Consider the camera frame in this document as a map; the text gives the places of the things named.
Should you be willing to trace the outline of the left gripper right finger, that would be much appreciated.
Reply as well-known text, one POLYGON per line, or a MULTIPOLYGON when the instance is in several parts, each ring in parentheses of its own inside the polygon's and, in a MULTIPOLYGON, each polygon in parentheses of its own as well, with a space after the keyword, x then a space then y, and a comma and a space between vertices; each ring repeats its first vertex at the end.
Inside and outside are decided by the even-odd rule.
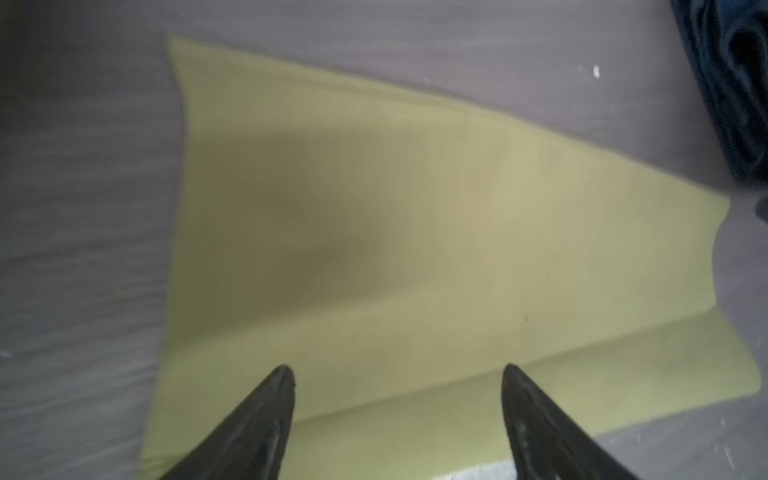
POLYGON ((514 364, 503 372, 501 404, 519 479, 637 479, 514 364))

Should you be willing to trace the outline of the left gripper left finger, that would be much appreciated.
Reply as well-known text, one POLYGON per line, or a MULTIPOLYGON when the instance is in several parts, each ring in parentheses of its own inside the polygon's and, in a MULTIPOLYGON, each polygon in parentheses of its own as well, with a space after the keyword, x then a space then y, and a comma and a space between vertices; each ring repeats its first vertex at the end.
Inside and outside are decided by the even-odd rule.
POLYGON ((165 479, 276 479, 292 426, 296 382, 274 369, 165 479))

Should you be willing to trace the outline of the olive green skirt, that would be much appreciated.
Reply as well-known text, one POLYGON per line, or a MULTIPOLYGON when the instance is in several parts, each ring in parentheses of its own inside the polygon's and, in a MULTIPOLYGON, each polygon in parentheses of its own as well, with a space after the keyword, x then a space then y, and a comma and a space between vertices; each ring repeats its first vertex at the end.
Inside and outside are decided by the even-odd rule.
POLYGON ((711 189, 452 99, 173 38, 186 160, 157 479, 280 364, 285 479, 509 454, 519 365, 601 433, 756 393, 716 304, 711 189))

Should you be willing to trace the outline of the blue denim skirt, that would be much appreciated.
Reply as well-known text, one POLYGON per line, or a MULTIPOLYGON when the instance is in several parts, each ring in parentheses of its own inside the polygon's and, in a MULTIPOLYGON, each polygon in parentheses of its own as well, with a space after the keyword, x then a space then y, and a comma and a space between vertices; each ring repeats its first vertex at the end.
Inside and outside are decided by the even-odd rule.
POLYGON ((670 6, 734 180, 767 184, 767 3, 670 6))

